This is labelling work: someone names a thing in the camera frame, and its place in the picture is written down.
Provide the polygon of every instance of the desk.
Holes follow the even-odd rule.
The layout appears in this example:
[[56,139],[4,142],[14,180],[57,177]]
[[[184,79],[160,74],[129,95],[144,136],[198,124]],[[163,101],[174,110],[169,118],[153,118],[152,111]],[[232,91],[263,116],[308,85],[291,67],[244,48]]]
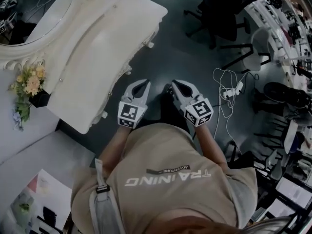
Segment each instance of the desk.
[[274,50],[274,60],[279,61],[282,64],[283,71],[286,75],[288,86],[307,90],[307,81],[305,76],[299,76],[298,74],[293,75],[291,63],[292,61],[295,63],[298,59],[306,59],[306,56],[301,56],[296,45],[290,45],[281,25],[277,23],[277,21],[272,17],[269,11],[266,8],[265,0],[258,0],[253,2],[252,4],[245,7],[245,11],[250,15],[250,17],[255,21],[255,23],[259,27],[266,28],[269,32],[271,32],[271,36],[269,37],[269,44]]
[[291,120],[289,127],[288,127],[288,131],[286,133],[285,140],[284,140],[284,149],[287,154],[289,153],[292,147],[293,140],[296,136],[297,130],[298,130],[298,124],[294,120]]
[[98,123],[129,61],[156,35],[167,9],[150,0],[91,0],[46,59],[47,108],[78,132]]

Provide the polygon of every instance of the white wall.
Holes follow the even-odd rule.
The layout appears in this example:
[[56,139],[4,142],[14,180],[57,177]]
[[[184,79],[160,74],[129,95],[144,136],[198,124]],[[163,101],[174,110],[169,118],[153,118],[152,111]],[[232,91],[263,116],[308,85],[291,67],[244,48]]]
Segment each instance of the white wall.
[[0,165],[0,222],[14,199],[44,169],[72,188],[73,171],[89,167],[94,154],[61,131],[53,132]]
[[12,110],[16,95],[7,91],[14,79],[12,71],[0,70],[0,164],[53,132],[59,121],[48,109],[32,107],[30,120],[24,124],[24,131],[14,130]]

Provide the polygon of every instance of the beige t-shirt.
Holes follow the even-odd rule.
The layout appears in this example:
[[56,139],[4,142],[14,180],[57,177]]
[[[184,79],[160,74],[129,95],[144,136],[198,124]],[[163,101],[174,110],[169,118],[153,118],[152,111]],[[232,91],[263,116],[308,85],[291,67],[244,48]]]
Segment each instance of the beige t-shirt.
[[[254,169],[229,170],[224,174],[218,165],[201,156],[190,136],[177,127],[158,123],[133,131],[124,155],[107,184],[115,193],[128,234],[143,233],[155,217],[175,209],[191,209],[212,221],[237,227],[242,225],[238,223],[238,211],[248,212],[246,219],[249,219],[255,210],[257,184]],[[89,175],[84,177],[85,183],[80,181],[73,190],[75,223],[75,218],[80,224],[91,219],[86,217],[87,214],[81,217],[79,213],[88,204],[81,200],[88,199],[96,187],[95,175]],[[235,198],[247,198],[248,206],[239,210],[235,207],[229,180],[242,184],[244,191],[236,188],[238,195]],[[92,227],[92,223],[87,225],[87,228]],[[86,227],[78,228],[83,232]]]

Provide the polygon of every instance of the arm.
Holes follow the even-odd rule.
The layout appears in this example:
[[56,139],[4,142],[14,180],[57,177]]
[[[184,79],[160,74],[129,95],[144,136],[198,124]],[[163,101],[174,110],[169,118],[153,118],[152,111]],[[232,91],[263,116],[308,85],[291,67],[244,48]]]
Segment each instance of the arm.
[[228,163],[226,161],[226,158],[214,140],[213,136],[211,135],[208,127],[203,124],[199,127],[195,128],[197,138],[199,140],[199,144],[201,147],[201,150],[203,152],[203,155],[207,158],[219,165],[223,171],[226,171],[229,169]]
[[103,170],[107,173],[107,176],[118,165],[130,132],[131,128],[120,126],[99,156],[99,159],[103,162]]

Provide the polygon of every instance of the mirror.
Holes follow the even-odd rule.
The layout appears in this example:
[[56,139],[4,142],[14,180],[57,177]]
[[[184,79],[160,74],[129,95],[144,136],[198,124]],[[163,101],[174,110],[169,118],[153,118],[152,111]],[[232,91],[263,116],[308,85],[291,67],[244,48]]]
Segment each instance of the mirror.
[[0,44],[32,43],[64,17],[72,0],[0,0]]

